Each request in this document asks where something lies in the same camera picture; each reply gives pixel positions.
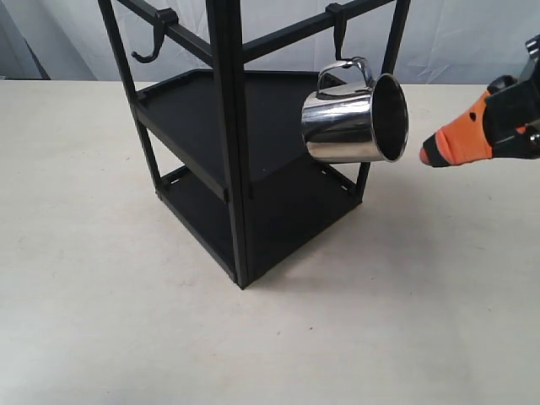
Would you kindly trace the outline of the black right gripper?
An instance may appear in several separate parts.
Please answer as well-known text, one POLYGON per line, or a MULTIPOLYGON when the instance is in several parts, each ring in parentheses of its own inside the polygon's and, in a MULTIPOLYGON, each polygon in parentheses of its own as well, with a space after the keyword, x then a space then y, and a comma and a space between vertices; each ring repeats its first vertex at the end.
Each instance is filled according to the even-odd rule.
POLYGON ((521 75, 496 78, 472 106, 428 137, 419 151, 423 164, 539 158, 539 37, 525 48, 529 59, 521 75))

